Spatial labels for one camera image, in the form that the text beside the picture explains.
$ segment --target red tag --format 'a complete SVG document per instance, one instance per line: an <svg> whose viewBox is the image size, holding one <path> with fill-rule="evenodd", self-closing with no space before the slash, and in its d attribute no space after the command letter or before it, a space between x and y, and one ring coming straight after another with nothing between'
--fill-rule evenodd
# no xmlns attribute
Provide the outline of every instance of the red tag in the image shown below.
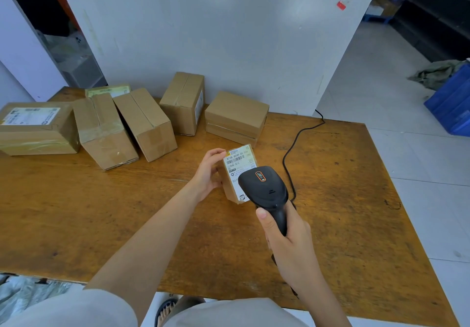
<svg viewBox="0 0 470 327"><path fill-rule="evenodd" d="M342 2L342 1L339 1L337 4L339 9L341 10L345 10L346 9L346 5Z"/></svg>

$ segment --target plastic storage bin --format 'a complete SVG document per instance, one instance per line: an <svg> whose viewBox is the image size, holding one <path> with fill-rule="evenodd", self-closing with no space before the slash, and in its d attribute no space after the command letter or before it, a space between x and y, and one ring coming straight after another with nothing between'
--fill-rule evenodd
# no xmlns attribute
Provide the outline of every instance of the plastic storage bin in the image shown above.
<svg viewBox="0 0 470 327"><path fill-rule="evenodd" d="M470 65L463 65L424 105L447 132L470 137Z"/></svg>

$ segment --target fingernail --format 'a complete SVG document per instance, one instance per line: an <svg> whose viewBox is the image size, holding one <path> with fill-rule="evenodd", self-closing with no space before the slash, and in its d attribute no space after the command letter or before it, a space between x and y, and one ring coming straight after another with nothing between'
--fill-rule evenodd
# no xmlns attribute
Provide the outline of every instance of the fingernail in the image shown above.
<svg viewBox="0 0 470 327"><path fill-rule="evenodd" d="M258 216L259 219L265 219L266 218L267 211L264 208L257 208L256 209L256 215Z"/></svg>

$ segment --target sandal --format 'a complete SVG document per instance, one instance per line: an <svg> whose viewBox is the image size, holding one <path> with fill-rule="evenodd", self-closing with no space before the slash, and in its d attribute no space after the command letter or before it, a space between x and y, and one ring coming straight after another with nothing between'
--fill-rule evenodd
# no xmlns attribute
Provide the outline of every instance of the sandal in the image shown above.
<svg viewBox="0 0 470 327"><path fill-rule="evenodd" d="M178 299L173 297L169 298L160 305L160 308L156 312L155 316L155 327L161 327L177 302Z"/></svg>

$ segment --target power cord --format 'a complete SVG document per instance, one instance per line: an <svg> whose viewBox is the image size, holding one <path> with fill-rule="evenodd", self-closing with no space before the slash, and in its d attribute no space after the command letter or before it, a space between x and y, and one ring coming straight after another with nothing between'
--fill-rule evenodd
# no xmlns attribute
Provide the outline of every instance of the power cord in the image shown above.
<svg viewBox="0 0 470 327"><path fill-rule="evenodd" d="M294 142L292 143L291 147L289 148L289 150L287 150L287 152L285 153L284 157L282 158L282 165L284 166L284 170L286 171L286 174L287 174L287 177L289 178L289 182L291 183L291 188L292 188L292 192L294 193L292 199L291 199L291 202L292 202L292 205L294 206L295 209L297 209L297 207L295 206L294 204L294 200L295 198L297 197L297 192L295 190L295 187L294 187L294 183L292 182L292 178L291 178L291 174L289 174L289 170L287 170L287 166L286 166L286 157L287 155L291 152L292 148L294 147L295 143L297 142L297 139L298 139L298 136L300 135L300 133L302 133L303 131L308 131L310 129L315 129L315 128L318 128L319 126L321 125L324 125L326 122L325 122L325 119L323 118L323 115L318 111L318 110L315 110L315 112L317 112L320 116L321 116L321 123L320 124L317 124L313 127L310 127L310 128L303 128L301 129L295 139L294 139Z"/></svg>

